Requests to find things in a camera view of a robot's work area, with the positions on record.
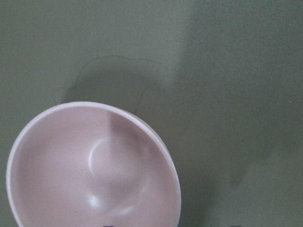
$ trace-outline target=pink bowl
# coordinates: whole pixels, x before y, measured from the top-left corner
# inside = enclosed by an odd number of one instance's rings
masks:
[[[52,107],[17,137],[9,203],[20,227],[176,227],[181,194],[160,137],[93,102]]]

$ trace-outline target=empty bowl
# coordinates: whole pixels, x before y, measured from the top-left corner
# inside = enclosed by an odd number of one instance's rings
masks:
[[[18,135],[8,161],[20,227],[176,227],[181,196],[162,140],[124,110],[52,107]]]

